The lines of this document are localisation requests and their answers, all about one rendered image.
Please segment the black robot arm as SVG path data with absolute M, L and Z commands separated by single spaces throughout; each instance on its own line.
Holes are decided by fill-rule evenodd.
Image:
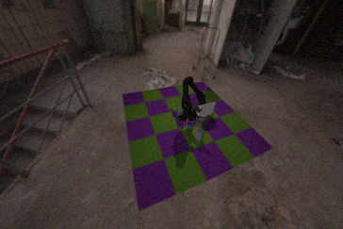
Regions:
M 204 93 L 196 87 L 196 85 L 193 82 L 192 76 L 185 78 L 183 82 L 183 97 L 182 97 L 182 102 L 181 102 L 182 109 L 184 109 L 182 115 L 183 117 L 188 118 L 190 122 L 193 122 L 194 120 L 196 120 L 196 116 L 192 115 L 192 113 L 189 115 L 189 113 L 192 110 L 192 103 L 190 102 L 190 98 L 188 97 L 188 85 L 190 85 L 192 89 L 196 92 L 196 97 L 199 100 L 200 105 L 206 104 L 205 102 L 206 97 Z

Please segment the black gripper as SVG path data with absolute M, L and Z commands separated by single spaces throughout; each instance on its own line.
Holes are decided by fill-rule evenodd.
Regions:
M 194 116 L 197 116 L 197 113 L 193 110 L 193 111 L 191 111 L 190 113 L 189 113 L 189 115 L 192 113 L 192 115 L 194 115 Z M 179 121 L 181 122 L 181 121 L 186 121 L 186 118 L 185 117 L 183 117 L 182 115 L 179 115 L 178 116 L 178 119 L 179 119 Z

